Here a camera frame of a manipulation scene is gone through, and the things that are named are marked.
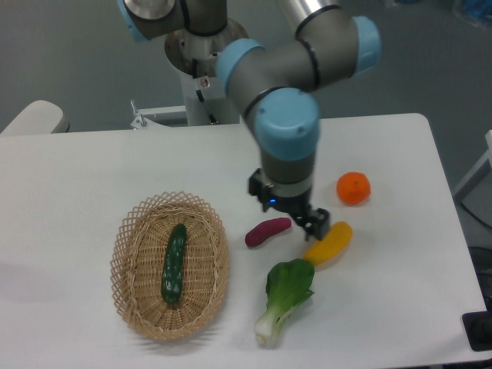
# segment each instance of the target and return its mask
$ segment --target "cucumber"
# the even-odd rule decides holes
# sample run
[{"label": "cucumber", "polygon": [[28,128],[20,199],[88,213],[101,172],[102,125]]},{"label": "cucumber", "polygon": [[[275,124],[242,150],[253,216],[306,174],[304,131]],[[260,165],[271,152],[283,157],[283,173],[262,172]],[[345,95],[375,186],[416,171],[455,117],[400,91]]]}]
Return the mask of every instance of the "cucumber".
[{"label": "cucumber", "polygon": [[162,268],[161,295],[168,304],[177,304],[183,290],[181,269],[186,247],[186,227],[180,223],[169,235]]}]

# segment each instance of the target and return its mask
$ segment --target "orange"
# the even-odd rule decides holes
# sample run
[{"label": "orange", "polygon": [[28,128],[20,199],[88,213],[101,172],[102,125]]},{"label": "orange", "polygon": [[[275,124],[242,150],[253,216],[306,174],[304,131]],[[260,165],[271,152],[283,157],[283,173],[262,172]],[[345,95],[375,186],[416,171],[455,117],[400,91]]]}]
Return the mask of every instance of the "orange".
[{"label": "orange", "polygon": [[357,205],[371,194],[371,184],[364,173],[351,171],[337,182],[338,197],[347,205]]}]

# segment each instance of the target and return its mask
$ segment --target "robotic arm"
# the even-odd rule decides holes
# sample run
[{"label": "robotic arm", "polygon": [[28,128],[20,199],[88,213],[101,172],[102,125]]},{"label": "robotic arm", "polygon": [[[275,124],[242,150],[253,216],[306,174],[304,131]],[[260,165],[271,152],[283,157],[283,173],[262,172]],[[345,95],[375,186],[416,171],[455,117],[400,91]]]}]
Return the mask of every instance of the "robotic arm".
[{"label": "robotic arm", "polygon": [[[307,92],[375,66],[381,40],[373,22],[348,17],[337,1],[279,3],[295,40],[266,51],[256,41],[238,37],[217,50],[213,72],[261,150],[261,168],[249,179],[249,193],[264,211],[288,213],[306,237],[321,240],[330,227],[329,214],[310,204],[320,112]],[[235,25],[227,20],[226,0],[121,0],[120,4],[134,22],[129,24],[134,37],[153,38],[182,27],[205,42]]]}]

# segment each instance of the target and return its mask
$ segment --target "gray floor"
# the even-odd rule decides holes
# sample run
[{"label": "gray floor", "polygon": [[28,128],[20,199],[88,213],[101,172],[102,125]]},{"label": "gray floor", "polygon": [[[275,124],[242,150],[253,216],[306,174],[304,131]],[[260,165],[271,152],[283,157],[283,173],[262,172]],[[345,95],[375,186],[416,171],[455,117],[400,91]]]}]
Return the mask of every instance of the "gray floor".
[{"label": "gray floor", "polygon": [[[377,23],[384,57],[373,71],[315,93],[323,116],[425,115],[455,186],[492,129],[492,30],[455,18],[449,0],[342,5]],[[274,0],[230,0],[229,13],[269,48],[292,39]],[[181,105],[163,42],[135,44],[112,0],[0,2],[0,131],[39,99],[60,106],[72,131],[128,128],[130,99],[141,108]],[[466,202],[492,223],[490,175]],[[461,211],[460,219],[469,245],[492,247],[490,232]]]}]

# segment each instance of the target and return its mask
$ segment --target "cable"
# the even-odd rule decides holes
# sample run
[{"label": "cable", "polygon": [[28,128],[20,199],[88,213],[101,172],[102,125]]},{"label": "cable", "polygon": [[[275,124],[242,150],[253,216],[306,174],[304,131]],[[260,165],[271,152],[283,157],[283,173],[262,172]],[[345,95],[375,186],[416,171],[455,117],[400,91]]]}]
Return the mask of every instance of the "cable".
[{"label": "cable", "polygon": [[492,225],[486,223],[485,221],[481,220],[478,216],[475,215],[475,213],[472,212],[467,206],[463,203],[460,202],[460,206],[465,210],[473,219],[475,219],[480,225],[488,229],[489,231],[492,231]]}]

